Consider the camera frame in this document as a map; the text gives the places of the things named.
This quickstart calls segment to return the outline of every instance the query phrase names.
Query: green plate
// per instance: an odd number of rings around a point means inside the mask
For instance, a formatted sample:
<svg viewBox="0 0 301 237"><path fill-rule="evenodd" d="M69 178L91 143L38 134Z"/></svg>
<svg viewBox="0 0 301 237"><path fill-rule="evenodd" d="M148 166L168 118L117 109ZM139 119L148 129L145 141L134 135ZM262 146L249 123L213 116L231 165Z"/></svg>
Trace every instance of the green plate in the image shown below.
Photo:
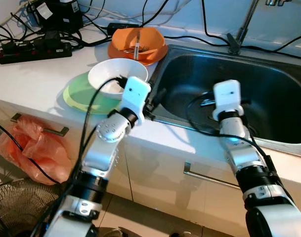
<svg viewBox="0 0 301 237"><path fill-rule="evenodd" d="M88 72L77 76L64 90L63 99L67 105L79 111L86 112L95 89L87 80ZM120 101L98 94L92 106L91 113L106 115L117 108Z"/></svg>

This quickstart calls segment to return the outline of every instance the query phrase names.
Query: white bowl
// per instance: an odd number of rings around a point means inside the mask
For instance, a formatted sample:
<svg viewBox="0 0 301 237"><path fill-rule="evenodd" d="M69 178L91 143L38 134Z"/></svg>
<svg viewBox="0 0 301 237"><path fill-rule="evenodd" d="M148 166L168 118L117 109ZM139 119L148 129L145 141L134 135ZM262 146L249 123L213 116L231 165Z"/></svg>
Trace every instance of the white bowl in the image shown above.
<svg viewBox="0 0 301 237"><path fill-rule="evenodd" d="M127 58L113 58L96 64L88 74L91 86L98 89L106 80L124 76L129 78L135 76L147 81L148 71L141 63ZM123 89L116 81L107 83L101 93L112 99L122 99Z"/></svg>

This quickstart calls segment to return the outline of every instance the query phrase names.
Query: floor tile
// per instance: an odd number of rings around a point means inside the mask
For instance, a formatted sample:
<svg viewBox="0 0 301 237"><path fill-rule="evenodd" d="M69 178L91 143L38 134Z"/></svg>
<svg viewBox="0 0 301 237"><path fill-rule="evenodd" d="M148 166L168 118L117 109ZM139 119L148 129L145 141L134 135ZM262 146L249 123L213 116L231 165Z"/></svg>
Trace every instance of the floor tile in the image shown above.
<svg viewBox="0 0 301 237"><path fill-rule="evenodd" d="M224 234L222 232L218 232L218 231L206 228L206 227L203 227L202 237L232 237L232 236Z"/></svg>
<svg viewBox="0 0 301 237"><path fill-rule="evenodd" d="M120 228L128 237L168 237L189 231L191 237L201 237L202 227L160 211L113 196L100 225L103 236L111 228Z"/></svg>
<svg viewBox="0 0 301 237"><path fill-rule="evenodd" d="M110 204L110 201L112 199L112 194L109 194L109 193L106 193L102 199L102 210L100 211L100 214L99 214L99 218L95 221L93 221L93 224L96 226L96 227L99 227L101 225L101 222L103 220L103 217L105 215L105 211L107 209L107 207L109 206Z"/></svg>

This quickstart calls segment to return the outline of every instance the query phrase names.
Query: faucet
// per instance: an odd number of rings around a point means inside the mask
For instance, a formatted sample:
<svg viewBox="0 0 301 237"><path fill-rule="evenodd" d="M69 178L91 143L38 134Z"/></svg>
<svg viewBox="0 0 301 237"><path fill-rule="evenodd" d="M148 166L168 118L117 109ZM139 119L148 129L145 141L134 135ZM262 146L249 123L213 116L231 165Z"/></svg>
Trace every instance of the faucet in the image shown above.
<svg viewBox="0 0 301 237"><path fill-rule="evenodd" d="M278 6L283 6L285 1L292 1L292 0L266 0L265 4L268 6L275 6L278 3ZM228 52L230 54L234 54L234 55L239 54L240 47L245 39L245 36L248 31L249 23L255 12L258 2L259 2L259 0L253 0L252 4L250 5L249 11L246 15L246 19L245 19L242 27L239 28L236 38L234 38L231 33L227 34L227 39L229 42Z"/></svg>

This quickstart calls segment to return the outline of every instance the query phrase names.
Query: power adapter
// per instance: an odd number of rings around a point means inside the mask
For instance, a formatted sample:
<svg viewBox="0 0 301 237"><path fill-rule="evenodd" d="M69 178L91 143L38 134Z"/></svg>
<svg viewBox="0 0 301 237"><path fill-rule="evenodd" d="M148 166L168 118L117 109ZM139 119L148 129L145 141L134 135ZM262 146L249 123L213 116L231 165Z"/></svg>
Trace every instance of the power adapter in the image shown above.
<svg viewBox="0 0 301 237"><path fill-rule="evenodd" d="M110 23L106 30L107 35L112 36L117 29L125 29L125 28L138 28L138 24L126 24L126 23Z"/></svg>

